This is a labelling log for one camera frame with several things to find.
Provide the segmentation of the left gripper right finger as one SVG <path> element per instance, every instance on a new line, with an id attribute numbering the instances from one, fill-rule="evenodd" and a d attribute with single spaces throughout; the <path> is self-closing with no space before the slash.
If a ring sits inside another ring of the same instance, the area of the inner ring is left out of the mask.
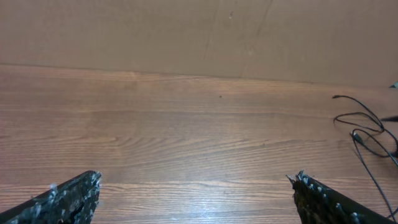
<path id="1" fill-rule="evenodd" d="M 303 224 L 394 224 L 392 215 L 382 216 L 300 171 L 287 176 Z"/>

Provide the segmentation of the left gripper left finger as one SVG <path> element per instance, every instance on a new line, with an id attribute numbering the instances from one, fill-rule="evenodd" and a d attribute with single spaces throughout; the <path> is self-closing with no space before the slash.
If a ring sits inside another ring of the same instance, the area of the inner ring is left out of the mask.
<path id="1" fill-rule="evenodd" d="M 88 170 L 1 213 L 1 223 L 90 224 L 99 203 L 102 174 Z"/>

